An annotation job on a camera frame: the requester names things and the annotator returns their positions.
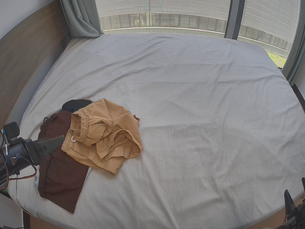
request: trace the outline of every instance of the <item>wooden headboard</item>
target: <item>wooden headboard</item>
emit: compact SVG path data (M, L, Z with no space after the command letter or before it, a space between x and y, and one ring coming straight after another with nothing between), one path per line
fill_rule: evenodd
M68 32L56 0L21 21L0 40L0 129L31 75Z

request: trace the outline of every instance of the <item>curtain fold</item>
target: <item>curtain fold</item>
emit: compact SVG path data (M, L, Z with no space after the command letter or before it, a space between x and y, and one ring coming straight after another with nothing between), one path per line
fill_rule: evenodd
M283 75L292 86L305 60L305 0L300 0L300 14L294 42L282 70Z
M99 37L104 34L95 0L60 0L60 4L73 38Z

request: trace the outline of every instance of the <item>building exterior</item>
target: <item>building exterior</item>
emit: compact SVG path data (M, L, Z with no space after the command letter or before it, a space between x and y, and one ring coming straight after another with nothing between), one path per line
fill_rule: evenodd
M300 0L246 0L239 40L287 57ZM196 33L224 37L231 0L96 0L106 34Z

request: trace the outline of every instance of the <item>wooden bed frame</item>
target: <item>wooden bed frame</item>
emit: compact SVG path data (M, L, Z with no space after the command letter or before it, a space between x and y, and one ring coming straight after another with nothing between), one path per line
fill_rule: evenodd
M35 71L68 33L60 2L56 0L20 22L0 40L1 128ZM248 229L275 228L284 218L282 209Z

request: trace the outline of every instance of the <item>mattress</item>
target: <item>mattress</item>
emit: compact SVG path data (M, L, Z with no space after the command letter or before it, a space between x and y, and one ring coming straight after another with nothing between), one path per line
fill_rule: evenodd
M75 229L243 228L282 209L285 189L303 193L305 115L258 45L166 33L75 39L25 111L21 136L37 139L70 99L101 98L141 119L142 153L116 176L93 169L74 214L41 198L35 178L10 181L31 215Z

